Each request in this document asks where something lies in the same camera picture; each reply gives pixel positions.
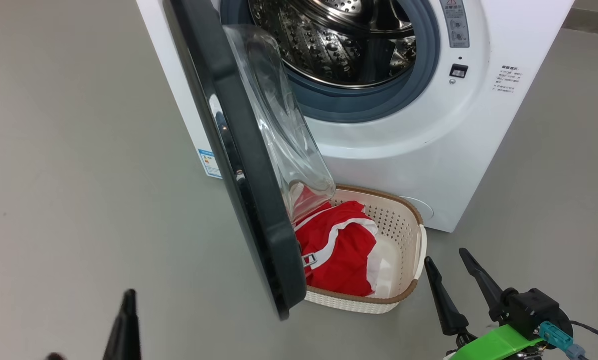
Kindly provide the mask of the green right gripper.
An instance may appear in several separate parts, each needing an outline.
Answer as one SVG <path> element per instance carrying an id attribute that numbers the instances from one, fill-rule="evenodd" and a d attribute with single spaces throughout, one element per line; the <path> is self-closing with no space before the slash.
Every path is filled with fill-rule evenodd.
<path id="1" fill-rule="evenodd" d="M 484 296 L 491 321 L 504 324 L 507 312 L 501 300 L 503 290 L 468 249 L 460 248 L 459 255 Z M 528 324 L 507 324 L 482 337 L 471 337 L 468 332 L 468 319 L 457 310 L 443 285 L 443 276 L 430 256 L 425 258 L 424 268 L 441 332 L 447 337 L 457 337 L 457 350 L 447 354 L 446 360 L 523 360 L 536 359 L 543 355 L 547 342 L 531 330 Z"/>

